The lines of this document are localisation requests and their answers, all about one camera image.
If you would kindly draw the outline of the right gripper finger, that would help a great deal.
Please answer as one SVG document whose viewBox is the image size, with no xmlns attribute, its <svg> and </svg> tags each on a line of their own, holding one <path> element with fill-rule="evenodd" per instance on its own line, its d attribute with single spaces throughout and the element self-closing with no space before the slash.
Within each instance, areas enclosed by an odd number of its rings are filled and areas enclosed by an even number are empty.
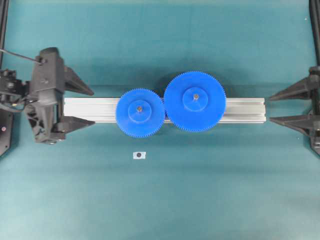
<svg viewBox="0 0 320 240">
<path fill-rule="evenodd" d="M 311 115 L 270 117 L 269 120 L 298 132 L 310 132 L 313 129 L 313 120 Z"/>
<path fill-rule="evenodd" d="M 268 99 L 270 101 L 280 101 L 280 100 L 309 100 L 311 99 L 311 78 L 305 77 L 302 80 L 294 83 L 288 88 L 275 93 L 270 96 Z"/>
</svg>

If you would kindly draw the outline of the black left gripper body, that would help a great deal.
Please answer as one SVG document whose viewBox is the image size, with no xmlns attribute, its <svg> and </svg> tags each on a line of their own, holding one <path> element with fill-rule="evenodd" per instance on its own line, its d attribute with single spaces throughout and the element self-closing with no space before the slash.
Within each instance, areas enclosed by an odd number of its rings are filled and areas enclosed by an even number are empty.
<svg viewBox="0 0 320 240">
<path fill-rule="evenodd" d="M 36 59 L 39 63 L 32 69 L 24 113 L 35 142 L 53 145 L 64 138 L 56 124 L 62 116 L 65 65 L 56 47 L 42 49 Z"/>
</svg>

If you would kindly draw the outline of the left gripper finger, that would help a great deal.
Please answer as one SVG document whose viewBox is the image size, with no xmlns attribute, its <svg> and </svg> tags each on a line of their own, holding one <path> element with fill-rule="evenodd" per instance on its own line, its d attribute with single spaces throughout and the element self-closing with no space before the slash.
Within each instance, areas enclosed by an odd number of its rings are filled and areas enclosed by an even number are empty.
<svg viewBox="0 0 320 240">
<path fill-rule="evenodd" d="M 94 92 L 68 66 L 64 66 L 65 90 L 69 92 L 93 96 Z"/>
<path fill-rule="evenodd" d="M 62 116 L 57 123 L 54 124 L 54 133 L 71 133 L 89 126 L 94 125 L 95 122 L 78 118 L 75 116 Z"/>
</svg>

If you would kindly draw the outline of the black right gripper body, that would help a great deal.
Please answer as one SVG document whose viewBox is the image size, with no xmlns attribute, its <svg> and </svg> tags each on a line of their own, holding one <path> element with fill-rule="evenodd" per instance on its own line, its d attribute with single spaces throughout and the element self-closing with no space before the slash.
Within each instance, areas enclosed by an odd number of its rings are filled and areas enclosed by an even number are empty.
<svg viewBox="0 0 320 240">
<path fill-rule="evenodd" d="M 314 66 L 309 69 L 308 91 L 311 99 L 312 109 L 308 114 L 310 145 L 312 147 L 320 146 L 320 66 Z"/>
</svg>

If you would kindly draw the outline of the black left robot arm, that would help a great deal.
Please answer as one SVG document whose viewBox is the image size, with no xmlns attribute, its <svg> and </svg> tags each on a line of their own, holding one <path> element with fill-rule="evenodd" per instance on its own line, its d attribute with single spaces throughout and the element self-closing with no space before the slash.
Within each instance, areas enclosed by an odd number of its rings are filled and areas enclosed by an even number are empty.
<svg viewBox="0 0 320 240">
<path fill-rule="evenodd" d="M 66 134 L 94 125 L 94 121 L 64 114 L 66 91 L 88 96 L 94 92 L 65 65 L 58 48 L 42 49 L 32 62 L 30 81 L 17 79 L 14 70 L 0 72 L 0 108 L 24 112 L 36 143 L 56 144 Z"/>
</svg>

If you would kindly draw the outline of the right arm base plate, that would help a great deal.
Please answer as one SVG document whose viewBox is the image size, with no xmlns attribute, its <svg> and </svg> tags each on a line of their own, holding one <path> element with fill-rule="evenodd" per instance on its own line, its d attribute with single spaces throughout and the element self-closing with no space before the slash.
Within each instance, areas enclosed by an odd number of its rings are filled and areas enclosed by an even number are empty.
<svg viewBox="0 0 320 240">
<path fill-rule="evenodd" d="M 315 156 L 320 157 L 320 137 L 316 135 L 308 136 L 310 149 L 313 151 Z"/>
</svg>

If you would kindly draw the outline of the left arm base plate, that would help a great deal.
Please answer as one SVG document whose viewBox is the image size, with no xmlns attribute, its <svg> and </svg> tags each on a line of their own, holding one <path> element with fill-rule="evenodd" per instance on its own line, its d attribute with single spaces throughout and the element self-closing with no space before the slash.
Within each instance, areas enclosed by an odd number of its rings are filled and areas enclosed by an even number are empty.
<svg viewBox="0 0 320 240">
<path fill-rule="evenodd" d="M 3 156 L 11 147 L 14 115 L 0 110 L 0 155 Z"/>
</svg>

